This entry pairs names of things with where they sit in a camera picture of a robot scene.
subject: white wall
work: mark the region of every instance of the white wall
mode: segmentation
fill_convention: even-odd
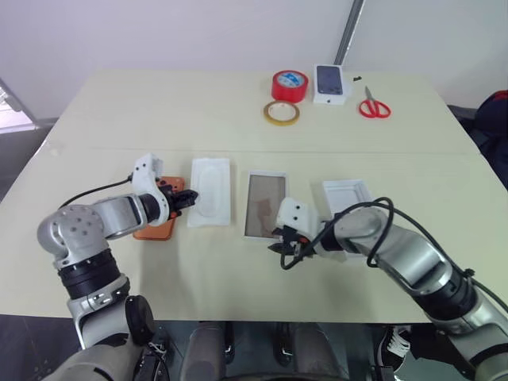
[[[478,107],[508,88],[508,0],[366,0],[344,67],[422,74]]]
[[[335,58],[351,4],[3,0],[0,78],[43,118],[59,116],[105,67],[308,70]]]
[[[0,78],[44,118],[105,67],[308,71],[333,62],[351,4],[3,0]],[[366,0],[344,65],[423,74],[446,102],[477,106],[508,87],[508,0]]]

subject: orange phone case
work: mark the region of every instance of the orange phone case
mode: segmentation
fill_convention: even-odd
[[[185,180],[183,177],[163,176],[157,185],[172,185],[173,191],[179,192],[185,187]],[[163,223],[161,226],[147,226],[143,230],[134,232],[133,236],[137,240],[167,241],[171,238],[174,226],[175,218]]]

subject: gray floor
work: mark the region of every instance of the gray floor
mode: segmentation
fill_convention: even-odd
[[[39,129],[0,134],[0,201],[47,133],[48,129]],[[196,325],[192,321],[164,321],[158,325],[160,332],[167,333],[171,338],[174,355],[171,357],[170,373],[173,379],[178,378],[188,337]],[[330,339],[337,359],[346,367],[345,343],[352,326],[321,326]],[[233,363],[228,366],[227,375],[286,371],[272,355],[272,323],[235,323],[234,327],[237,353]],[[371,346],[362,345],[361,342],[357,346],[357,352],[371,351]],[[70,319],[0,315],[0,381],[42,379],[78,349]],[[412,357],[407,359],[399,376],[412,381],[463,379],[447,364]]]

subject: yellow tape roll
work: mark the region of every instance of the yellow tape roll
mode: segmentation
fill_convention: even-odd
[[[273,114],[282,114],[283,117],[274,117]],[[263,108],[264,117],[274,125],[293,125],[300,117],[300,110],[293,103],[274,101]]]

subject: red tape roll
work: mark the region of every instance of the red tape roll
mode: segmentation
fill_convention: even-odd
[[[296,70],[282,70],[273,75],[271,96],[278,101],[300,102],[305,98],[309,79]]]

